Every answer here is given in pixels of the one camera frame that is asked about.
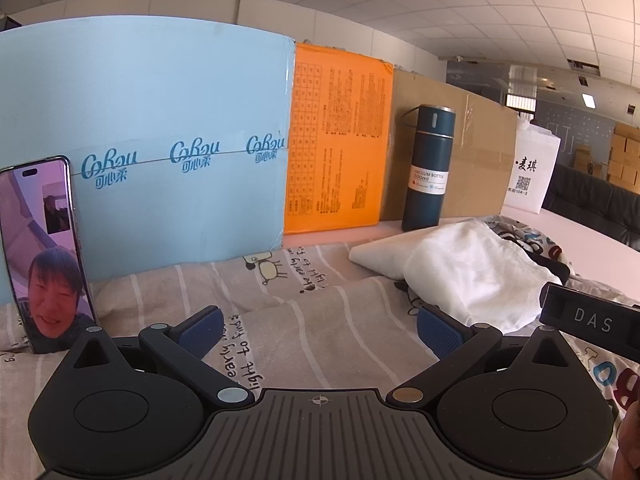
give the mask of white plastic bag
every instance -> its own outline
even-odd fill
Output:
[[[560,147],[560,137],[550,130],[518,122],[516,152],[504,205],[540,212],[551,181]]]

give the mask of vacuum bottle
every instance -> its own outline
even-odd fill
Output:
[[[456,114],[451,108],[432,105],[417,108],[414,154],[402,215],[403,231],[438,225],[456,126]]]

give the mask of human hand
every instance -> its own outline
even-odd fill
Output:
[[[626,410],[618,433],[618,452],[612,480],[640,480],[640,413],[638,401]]]

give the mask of qr code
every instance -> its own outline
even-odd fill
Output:
[[[519,176],[518,183],[516,184],[516,189],[521,189],[522,191],[528,191],[530,183],[531,183],[530,176]]]

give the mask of smartphone screen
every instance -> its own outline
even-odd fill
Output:
[[[0,235],[15,302],[34,353],[71,347],[96,316],[87,293],[68,160],[0,171]]]

